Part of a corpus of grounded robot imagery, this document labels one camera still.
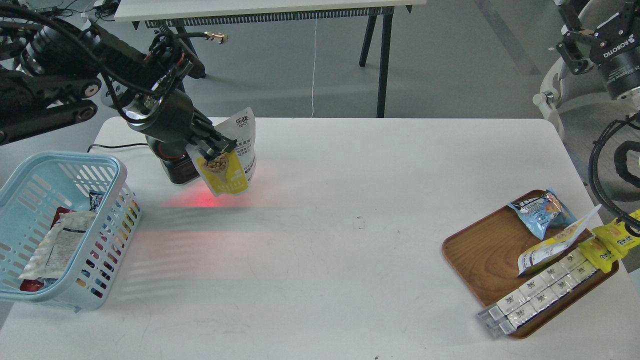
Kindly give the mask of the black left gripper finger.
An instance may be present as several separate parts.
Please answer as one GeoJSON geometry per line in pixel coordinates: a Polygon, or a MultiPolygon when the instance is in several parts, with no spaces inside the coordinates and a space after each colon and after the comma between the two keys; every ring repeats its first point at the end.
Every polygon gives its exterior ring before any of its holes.
{"type": "Polygon", "coordinates": [[[219,136],[190,136],[186,142],[195,147],[206,161],[213,161],[221,155],[219,136]]]}
{"type": "Polygon", "coordinates": [[[215,128],[212,121],[200,111],[194,111],[192,116],[192,136],[219,136],[221,138],[221,154],[231,153],[237,147],[237,140],[224,136],[215,128]]]}

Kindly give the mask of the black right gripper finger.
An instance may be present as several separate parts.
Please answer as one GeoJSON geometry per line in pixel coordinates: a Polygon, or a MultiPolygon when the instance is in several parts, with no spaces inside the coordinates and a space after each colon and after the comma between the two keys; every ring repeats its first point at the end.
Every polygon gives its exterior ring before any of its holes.
{"type": "Polygon", "coordinates": [[[567,72],[572,75],[583,75],[598,69],[599,64],[590,59],[592,42],[571,37],[569,31],[586,31],[588,35],[594,35],[595,30],[601,25],[601,10],[596,0],[557,0],[558,12],[564,24],[562,39],[556,45],[567,67],[567,72]]]}
{"type": "Polygon", "coordinates": [[[639,0],[624,2],[612,19],[613,35],[631,35],[639,33],[639,0]]]}

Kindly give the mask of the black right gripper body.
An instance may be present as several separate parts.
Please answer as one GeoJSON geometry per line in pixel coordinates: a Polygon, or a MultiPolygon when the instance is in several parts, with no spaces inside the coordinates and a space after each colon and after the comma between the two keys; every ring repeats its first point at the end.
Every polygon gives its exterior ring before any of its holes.
{"type": "Polygon", "coordinates": [[[639,39],[631,32],[615,39],[611,46],[592,50],[605,89],[613,100],[627,97],[640,85],[639,39]]]}

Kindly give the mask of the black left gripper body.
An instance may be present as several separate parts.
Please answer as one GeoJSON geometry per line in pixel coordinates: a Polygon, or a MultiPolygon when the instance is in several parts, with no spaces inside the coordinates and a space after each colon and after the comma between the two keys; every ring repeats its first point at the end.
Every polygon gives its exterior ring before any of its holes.
{"type": "Polygon", "coordinates": [[[130,129],[142,133],[151,147],[160,142],[185,146],[196,135],[194,103],[181,89],[157,102],[153,102],[150,96],[135,95],[123,112],[129,118],[130,129]]]}

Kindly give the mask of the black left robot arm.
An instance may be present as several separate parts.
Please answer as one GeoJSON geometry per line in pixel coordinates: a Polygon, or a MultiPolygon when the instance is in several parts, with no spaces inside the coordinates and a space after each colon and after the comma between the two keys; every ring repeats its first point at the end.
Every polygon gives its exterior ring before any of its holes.
{"type": "Polygon", "coordinates": [[[141,52],[95,20],[78,28],[3,1],[1,59],[17,66],[1,68],[1,144],[88,121],[98,112],[93,96],[105,88],[131,129],[176,147],[179,156],[189,146],[208,161],[233,152],[238,142],[219,132],[182,89],[185,77],[206,75],[190,38],[227,39],[165,29],[141,52]]]}

